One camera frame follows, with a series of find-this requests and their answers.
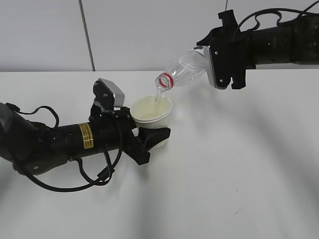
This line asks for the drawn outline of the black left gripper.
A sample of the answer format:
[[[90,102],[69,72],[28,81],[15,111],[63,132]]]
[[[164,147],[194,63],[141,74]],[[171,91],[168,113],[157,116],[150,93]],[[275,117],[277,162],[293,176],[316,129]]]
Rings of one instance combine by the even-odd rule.
[[[149,150],[162,147],[170,137],[170,128],[139,128],[138,139],[132,130],[136,124],[128,107],[103,112],[100,107],[92,106],[89,125],[93,134],[94,148],[101,151],[119,149],[132,158],[138,165],[150,160]]]

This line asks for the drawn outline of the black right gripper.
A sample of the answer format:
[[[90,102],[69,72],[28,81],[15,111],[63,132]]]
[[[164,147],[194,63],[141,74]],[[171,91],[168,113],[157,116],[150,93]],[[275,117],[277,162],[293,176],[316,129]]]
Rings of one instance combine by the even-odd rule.
[[[256,69],[249,56],[249,34],[241,32],[235,19],[234,11],[226,10],[218,14],[222,26],[210,32],[196,46],[211,46],[224,57],[230,73],[230,84],[233,90],[246,87],[246,71]]]

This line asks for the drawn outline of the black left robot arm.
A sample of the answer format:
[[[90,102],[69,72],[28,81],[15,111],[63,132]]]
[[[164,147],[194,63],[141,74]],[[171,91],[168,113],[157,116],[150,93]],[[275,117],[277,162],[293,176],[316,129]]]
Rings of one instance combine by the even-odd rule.
[[[18,107],[0,105],[0,156],[13,162],[13,156],[32,174],[40,175],[64,165],[72,158],[102,153],[103,149],[122,149],[138,165],[150,160],[150,150],[170,136],[170,128],[137,128],[128,107],[90,116],[79,124],[49,127],[24,119]]]

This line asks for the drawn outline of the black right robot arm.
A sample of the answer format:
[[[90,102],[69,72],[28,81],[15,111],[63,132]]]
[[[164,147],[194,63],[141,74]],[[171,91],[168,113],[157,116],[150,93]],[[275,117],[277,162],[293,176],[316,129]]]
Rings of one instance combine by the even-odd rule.
[[[233,10],[218,14],[222,26],[212,29],[197,42],[203,46],[209,83],[216,89],[228,86],[235,90],[246,86],[246,71],[258,65],[319,63],[319,15],[296,10],[298,16],[281,22],[283,8],[269,8],[254,12],[249,17],[264,14],[278,16],[277,25],[241,31]]]

